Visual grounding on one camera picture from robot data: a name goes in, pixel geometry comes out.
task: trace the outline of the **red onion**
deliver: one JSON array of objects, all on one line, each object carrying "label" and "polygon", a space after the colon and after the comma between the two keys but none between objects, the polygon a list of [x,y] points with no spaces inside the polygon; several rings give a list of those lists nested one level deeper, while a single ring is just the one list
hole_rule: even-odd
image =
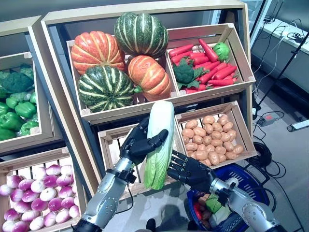
[{"label": "red onion", "polygon": [[57,211],[59,210],[61,206],[62,199],[61,198],[53,198],[49,203],[48,203],[48,208],[50,211]]},{"label": "red onion", "polygon": [[21,216],[20,213],[16,212],[13,208],[8,209],[5,213],[4,213],[4,219],[7,221],[14,221],[19,219]]},{"label": "red onion", "polygon": [[48,202],[57,195],[57,191],[54,188],[46,188],[40,194],[42,201]]},{"label": "red onion", "polygon": [[30,189],[30,186],[31,186],[33,181],[34,180],[32,180],[32,179],[22,180],[21,182],[19,182],[18,188],[23,190],[23,191],[26,191],[26,190]]},{"label": "red onion", "polygon": [[56,223],[56,213],[49,212],[44,218],[44,225],[45,226],[52,226]]},{"label": "red onion", "polygon": [[44,226],[44,217],[43,216],[39,216],[36,217],[31,223],[30,223],[30,229],[32,231],[37,231],[39,229],[41,229]]},{"label": "red onion", "polygon": [[59,197],[66,198],[73,195],[72,187],[71,186],[65,186],[63,187],[59,192]]},{"label": "red onion", "polygon": [[46,174],[48,175],[59,175],[60,174],[60,166],[53,164],[52,166],[46,169]]},{"label": "red onion", "polygon": [[56,222],[62,223],[70,219],[69,211],[67,209],[61,210],[56,216]]},{"label": "red onion", "polygon": [[46,177],[46,168],[39,167],[37,170],[35,170],[33,174],[33,179],[35,180],[43,180]]},{"label": "red onion", "polygon": [[18,175],[12,175],[12,176],[9,176],[8,177],[8,181],[7,181],[7,185],[10,187],[10,188],[17,188],[18,187],[18,184],[20,181],[22,181],[23,178],[21,176],[18,176]]},{"label": "red onion", "polygon": [[48,202],[44,202],[40,198],[35,199],[31,204],[31,208],[35,211],[43,211],[47,209],[47,206]]},{"label": "red onion", "polygon": [[61,206],[66,209],[70,209],[74,205],[74,198],[73,197],[67,197],[62,200]]},{"label": "red onion", "polygon": [[39,215],[39,212],[34,210],[28,210],[21,216],[22,221],[32,222]]},{"label": "red onion", "polygon": [[23,214],[24,212],[28,211],[31,209],[31,205],[26,202],[17,202],[16,205],[14,206],[14,210],[17,212]]},{"label": "red onion", "polygon": [[47,188],[56,187],[57,186],[57,178],[58,178],[58,176],[56,176],[56,175],[48,175],[43,180],[44,186],[47,187]]},{"label": "red onion", "polygon": [[78,209],[78,206],[77,205],[73,205],[70,210],[69,210],[69,216],[71,218],[76,218],[76,217],[79,217],[80,214],[79,214],[79,209]]},{"label": "red onion", "polygon": [[32,202],[38,197],[39,197],[38,193],[33,192],[32,190],[27,190],[26,192],[24,192],[22,200],[23,202]]},{"label": "red onion", "polygon": [[42,180],[35,180],[30,188],[33,192],[40,193],[45,189],[45,186]]},{"label": "red onion", "polygon": [[0,186],[0,195],[3,197],[9,196],[13,192],[13,188],[10,188],[7,185],[1,185]]},{"label": "red onion", "polygon": [[17,188],[11,193],[10,198],[12,202],[19,202],[21,201],[23,194],[24,192],[21,189]]},{"label": "red onion", "polygon": [[67,175],[61,175],[57,179],[57,184],[60,187],[67,186],[67,185],[71,184],[71,178]]}]

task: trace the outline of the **floor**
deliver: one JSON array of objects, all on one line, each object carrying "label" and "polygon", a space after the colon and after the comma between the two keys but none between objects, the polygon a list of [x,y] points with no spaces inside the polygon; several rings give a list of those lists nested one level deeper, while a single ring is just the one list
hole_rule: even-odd
[{"label": "floor", "polygon": [[[262,72],[256,73],[257,80],[262,75]],[[258,102],[271,82],[270,79],[263,80],[259,87]],[[259,115],[274,110],[285,113],[284,118],[262,128],[266,133],[264,142],[272,152],[273,159],[283,163],[286,167],[287,173],[285,177],[279,179],[279,182],[285,188],[305,230],[308,232],[309,128],[288,132],[286,127],[300,120],[302,115],[274,93],[270,93],[261,106],[262,109],[258,112]],[[258,129],[254,134],[258,137],[263,135]],[[241,161],[239,164],[245,165],[246,162]],[[276,172],[273,165],[269,165],[268,170],[269,172]],[[258,178],[261,178],[257,172],[252,171]],[[298,229],[300,226],[279,185],[274,180],[270,180],[265,184],[265,187],[272,190],[277,198],[275,217],[287,231]],[[189,221],[186,201],[187,191],[187,186],[173,183],[162,191],[150,191],[138,195],[134,197],[133,208],[116,215],[104,231],[134,232],[145,228],[146,222],[150,218],[156,220],[158,232],[185,230]],[[118,210],[126,209],[130,204],[130,201],[121,202]]]}]

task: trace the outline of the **cable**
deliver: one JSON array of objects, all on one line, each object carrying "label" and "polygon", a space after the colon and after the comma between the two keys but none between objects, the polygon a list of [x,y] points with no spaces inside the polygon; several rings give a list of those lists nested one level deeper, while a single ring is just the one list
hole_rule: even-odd
[{"label": "cable", "polygon": [[131,193],[130,188],[127,188],[127,189],[129,190],[129,193],[130,193],[130,197],[131,197],[131,200],[132,200],[132,205],[131,205],[128,209],[123,210],[123,211],[120,211],[120,212],[116,212],[115,214],[120,214],[120,213],[123,213],[123,212],[125,212],[125,211],[128,211],[128,210],[132,209],[132,207],[133,207],[133,204],[134,204],[134,201],[133,201],[133,196],[132,196],[132,193]]}]

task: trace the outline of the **green bell pepper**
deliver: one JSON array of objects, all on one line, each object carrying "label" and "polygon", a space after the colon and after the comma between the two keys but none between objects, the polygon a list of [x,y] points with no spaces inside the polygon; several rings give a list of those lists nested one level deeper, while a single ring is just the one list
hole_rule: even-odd
[{"label": "green bell pepper", "polygon": [[21,126],[20,134],[22,136],[29,135],[30,129],[33,128],[33,127],[38,127],[38,126],[39,126],[38,122],[28,121],[24,125]]},{"label": "green bell pepper", "polygon": [[18,132],[24,123],[23,119],[13,112],[8,112],[0,116],[0,128],[2,129]]},{"label": "green bell pepper", "polygon": [[16,137],[16,134],[14,131],[0,128],[0,141],[7,140],[7,139],[13,139],[15,137]]},{"label": "green bell pepper", "polygon": [[10,108],[7,106],[7,104],[0,102],[0,116],[6,114],[10,111]]},{"label": "green bell pepper", "polygon": [[32,118],[34,114],[37,113],[37,108],[34,104],[26,101],[23,103],[19,103],[15,107],[15,111],[18,115],[25,117],[25,118]]}]

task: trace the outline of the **fake vegetable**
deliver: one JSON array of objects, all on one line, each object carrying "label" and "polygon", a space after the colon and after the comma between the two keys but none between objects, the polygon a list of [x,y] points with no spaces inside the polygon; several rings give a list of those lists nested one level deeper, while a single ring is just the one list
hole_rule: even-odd
[{"label": "fake vegetable", "polygon": [[147,154],[144,172],[144,185],[146,188],[161,189],[164,186],[173,146],[173,117],[174,107],[171,102],[157,101],[152,106],[147,138],[152,138],[163,129],[166,129],[169,134],[160,148]]},{"label": "fake vegetable", "polygon": [[138,56],[153,58],[162,56],[169,41],[169,34],[163,24],[150,14],[122,14],[114,25],[114,34],[121,50]]},{"label": "fake vegetable", "polygon": [[148,101],[170,97],[171,81],[165,70],[149,56],[131,60],[128,68],[130,79],[137,85],[135,92],[142,92]]},{"label": "fake vegetable", "polygon": [[225,43],[217,43],[215,47],[213,47],[213,50],[218,55],[218,59],[220,61],[224,61],[228,59],[228,54],[230,53],[230,49]]},{"label": "fake vegetable", "polygon": [[133,82],[114,67],[90,67],[81,76],[78,85],[81,100],[93,112],[133,104]]}]

